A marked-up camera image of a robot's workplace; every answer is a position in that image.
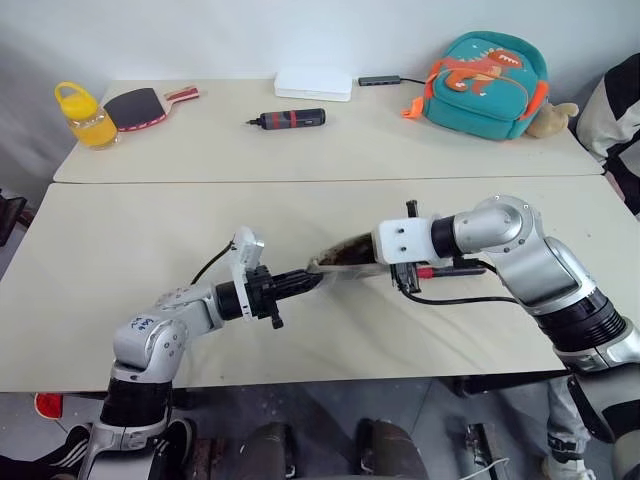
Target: bottle cap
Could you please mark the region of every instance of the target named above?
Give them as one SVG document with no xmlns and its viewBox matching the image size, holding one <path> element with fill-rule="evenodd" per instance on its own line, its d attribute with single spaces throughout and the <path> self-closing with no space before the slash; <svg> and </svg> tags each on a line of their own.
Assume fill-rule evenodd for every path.
<svg viewBox="0 0 640 480">
<path fill-rule="evenodd" d="M 65 87 L 75 90 L 74 93 L 63 97 L 60 90 Z M 73 82 L 59 83 L 54 90 L 54 94 L 60 104 L 62 113 L 72 120 L 89 118 L 98 111 L 96 99 L 80 85 L 76 85 Z"/>
</svg>

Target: orange backpack strap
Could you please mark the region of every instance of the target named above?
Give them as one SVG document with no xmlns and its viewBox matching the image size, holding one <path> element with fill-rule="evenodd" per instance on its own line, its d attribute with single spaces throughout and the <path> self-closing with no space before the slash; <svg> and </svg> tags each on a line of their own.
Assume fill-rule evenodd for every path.
<svg viewBox="0 0 640 480">
<path fill-rule="evenodd" d="M 524 120 L 525 118 L 529 118 L 535 112 L 538 111 L 540 105 L 544 102 L 545 98 L 549 94 L 549 84 L 543 80 L 538 82 L 536 85 L 536 91 L 533 93 L 533 97 L 529 100 L 529 105 L 527 105 L 527 109 L 524 111 L 518 120 Z"/>
<path fill-rule="evenodd" d="M 424 110 L 424 97 L 416 97 L 411 101 L 411 107 L 402 111 L 404 118 L 418 118 Z"/>
<path fill-rule="evenodd" d="M 433 82 L 440 74 L 440 68 L 444 65 L 442 60 L 438 60 L 431 66 L 431 71 L 427 76 L 427 81 L 424 82 L 424 97 L 429 100 L 433 97 Z"/>
</svg>

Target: ping pong paddle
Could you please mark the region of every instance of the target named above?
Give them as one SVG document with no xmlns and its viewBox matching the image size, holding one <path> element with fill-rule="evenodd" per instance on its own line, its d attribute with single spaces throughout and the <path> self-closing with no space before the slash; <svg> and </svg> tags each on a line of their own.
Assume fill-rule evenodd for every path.
<svg viewBox="0 0 640 480">
<path fill-rule="evenodd" d="M 112 98 L 105 103 L 104 109 L 119 131 L 130 132 L 161 122 L 167 118 L 174 103 L 199 96 L 193 85 L 164 95 L 158 95 L 153 88 L 139 88 Z"/>
</svg>

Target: black shoe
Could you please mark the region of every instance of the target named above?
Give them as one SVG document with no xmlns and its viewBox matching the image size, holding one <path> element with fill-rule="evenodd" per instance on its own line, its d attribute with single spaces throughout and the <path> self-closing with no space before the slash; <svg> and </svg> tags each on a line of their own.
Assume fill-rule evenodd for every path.
<svg viewBox="0 0 640 480">
<path fill-rule="evenodd" d="M 156 450 L 160 455 L 166 456 L 166 465 L 170 471 L 181 470 L 191 457 L 194 440 L 193 422 L 176 418 L 169 424 Z"/>
<path fill-rule="evenodd" d="M 82 466 L 82 460 L 87 453 L 90 433 L 91 425 L 76 425 L 69 430 L 64 445 L 37 459 L 35 462 L 59 467 L 61 471 L 78 474 Z"/>
</svg>

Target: dinosaur print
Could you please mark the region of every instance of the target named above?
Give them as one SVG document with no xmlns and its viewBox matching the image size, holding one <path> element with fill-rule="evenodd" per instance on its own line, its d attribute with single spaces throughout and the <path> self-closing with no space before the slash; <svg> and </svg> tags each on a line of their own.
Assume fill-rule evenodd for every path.
<svg viewBox="0 0 640 480">
<path fill-rule="evenodd" d="M 509 68 L 522 68 L 522 61 L 513 52 L 503 48 L 490 48 L 479 58 L 443 58 L 438 61 L 434 71 L 439 72 L 442 67 L 445 67 L 444 74 L 448 72 L 445 80 L 447 87 L 456 92 L 465 92 L 469 88 L 468 83 L 472 82 L 471 91 L 484 96 L 487 85 Z"/>
</svg>

